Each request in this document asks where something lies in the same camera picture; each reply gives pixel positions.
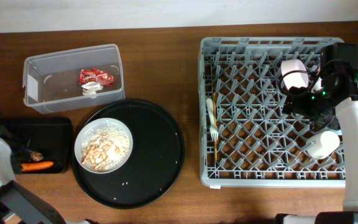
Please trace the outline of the pink bowl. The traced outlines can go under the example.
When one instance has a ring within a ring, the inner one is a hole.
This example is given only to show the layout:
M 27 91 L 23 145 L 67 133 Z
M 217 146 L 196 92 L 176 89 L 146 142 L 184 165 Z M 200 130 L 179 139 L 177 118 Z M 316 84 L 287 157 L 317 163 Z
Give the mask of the pink bowl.
M 285 60 L 281 63 L 282 75 L 285 87 L 289 90 L 291 87 L 307 87 L 309 84 L 308 73 L 303 62 L 298 59 Z

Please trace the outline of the cream white cup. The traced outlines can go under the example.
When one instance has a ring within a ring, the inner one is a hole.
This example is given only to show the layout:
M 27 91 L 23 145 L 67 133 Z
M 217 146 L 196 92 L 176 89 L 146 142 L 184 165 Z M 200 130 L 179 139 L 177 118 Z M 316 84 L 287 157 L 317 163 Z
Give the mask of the cream white cup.
M 339 136 L 332 131 L 323 131 L 312 137 L 307 142 L 307 153 L 314 159 L 324 159 L 335 151 L 340 145 Z

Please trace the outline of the wooden chopstick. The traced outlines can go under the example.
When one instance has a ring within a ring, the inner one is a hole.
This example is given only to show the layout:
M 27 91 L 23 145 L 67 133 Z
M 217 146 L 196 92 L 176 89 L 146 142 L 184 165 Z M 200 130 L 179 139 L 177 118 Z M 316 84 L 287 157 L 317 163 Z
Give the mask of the wooden chopstick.
M 213 93 L 213 117 L 214 117 L 214 161 L 218 161 L 218 127 L 217 127 L 217 109 L 216 109 L 216 97 L 217 93 Z

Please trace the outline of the white plastic fork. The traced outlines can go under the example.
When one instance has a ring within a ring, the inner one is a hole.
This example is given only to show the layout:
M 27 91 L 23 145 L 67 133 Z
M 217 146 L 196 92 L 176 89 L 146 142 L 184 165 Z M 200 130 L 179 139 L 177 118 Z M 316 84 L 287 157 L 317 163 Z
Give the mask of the white plastic fork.
M 214 140 L 215 128 L 214 128 L 214 117 L 213 117 L 213 100 L 211 98 L 206 99 L 206 107 L 208 110 L 208 116 L 209 116 L 209 121 L 210 121 L 209 131 L 210 131 L 212 140 Z

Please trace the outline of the grey plate with food scraps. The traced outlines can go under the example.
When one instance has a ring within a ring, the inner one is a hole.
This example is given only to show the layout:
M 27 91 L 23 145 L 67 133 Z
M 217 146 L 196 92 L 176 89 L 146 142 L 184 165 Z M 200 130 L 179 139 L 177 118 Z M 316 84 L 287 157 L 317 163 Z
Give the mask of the grey plate with food scraps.
M 74 145 L 75 164 L 94 174 L 121 168 L 132 154 L 134 139 L 128 126 L 113 118 L 99 118 L 86 124 Z

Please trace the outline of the white tissue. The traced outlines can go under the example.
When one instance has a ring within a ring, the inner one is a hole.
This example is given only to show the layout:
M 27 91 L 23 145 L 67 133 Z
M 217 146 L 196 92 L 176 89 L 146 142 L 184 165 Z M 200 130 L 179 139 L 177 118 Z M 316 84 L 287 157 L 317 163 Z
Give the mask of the white tissue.
M 83 95 L 94 95 L 97 93 L 97 91 L 102 90 L 103 86 L 98 82 L 88 82 L 83 84 Z

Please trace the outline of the red snack wrapper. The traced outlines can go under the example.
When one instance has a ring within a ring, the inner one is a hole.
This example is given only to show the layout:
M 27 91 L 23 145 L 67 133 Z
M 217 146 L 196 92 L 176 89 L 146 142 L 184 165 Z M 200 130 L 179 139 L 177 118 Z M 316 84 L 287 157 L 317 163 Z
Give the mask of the red snack wrapper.
M 92 69 L 82 69 L 80 71 L 80 84 L 86 84 L 88 82 L 98 82 L 102 86 L 112 85 L 116 79 L 113 75 L 108 74 L 104 70 L 98 70 L 95 68 Z

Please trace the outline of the brown walnut shell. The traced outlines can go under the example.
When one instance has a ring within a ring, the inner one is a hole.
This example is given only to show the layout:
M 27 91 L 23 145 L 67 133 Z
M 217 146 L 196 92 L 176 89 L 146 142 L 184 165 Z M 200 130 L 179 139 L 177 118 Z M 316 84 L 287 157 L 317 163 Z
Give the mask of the brown walnut shell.
M 30 152 L 30 158 L 34 162 L 40 162 L 40 161 L 42 161 L 44 159 L 44 156 L 40 152 L 31 151 Z

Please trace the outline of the orange carrot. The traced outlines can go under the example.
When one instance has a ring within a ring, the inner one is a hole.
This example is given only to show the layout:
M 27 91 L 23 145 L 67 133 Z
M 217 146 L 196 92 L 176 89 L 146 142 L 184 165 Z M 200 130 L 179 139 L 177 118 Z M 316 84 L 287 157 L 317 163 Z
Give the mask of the orange carrot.
M 49 169 L 54 165 L 52 161 L 34 162 L 34 163 L 22 163 L 21 172 L 35 172 L 40 170 Z

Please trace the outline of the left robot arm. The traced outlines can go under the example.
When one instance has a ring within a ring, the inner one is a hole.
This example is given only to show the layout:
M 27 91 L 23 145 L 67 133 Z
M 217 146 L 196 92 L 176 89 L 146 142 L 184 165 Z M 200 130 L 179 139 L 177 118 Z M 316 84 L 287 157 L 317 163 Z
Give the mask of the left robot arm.
M 31 150 L 23 137 L 12 133 L 0 120 L 0 223 L 13 216 L 20 223 L 70 223 L 46 201 L 16 181 L 15 172 L 23 172 L 21 164 Z

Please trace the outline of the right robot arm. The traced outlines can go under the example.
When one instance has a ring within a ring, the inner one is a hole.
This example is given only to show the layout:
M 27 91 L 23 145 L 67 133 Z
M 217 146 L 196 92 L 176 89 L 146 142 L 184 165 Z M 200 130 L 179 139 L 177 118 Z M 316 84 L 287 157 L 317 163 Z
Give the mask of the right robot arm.
M 315 217 L 278 214 L 276 223 L 358 223 L 358 58 L 354 44 L 324 47 L 317 72 L 298 59 L 281 63 L 278 87 L 286 95 L 283 111 L 300 114 L 312 124 L 323 122 L 308 140 L 308 154 L 324 159 L 344 146 L 346 186 L 341 212 Z

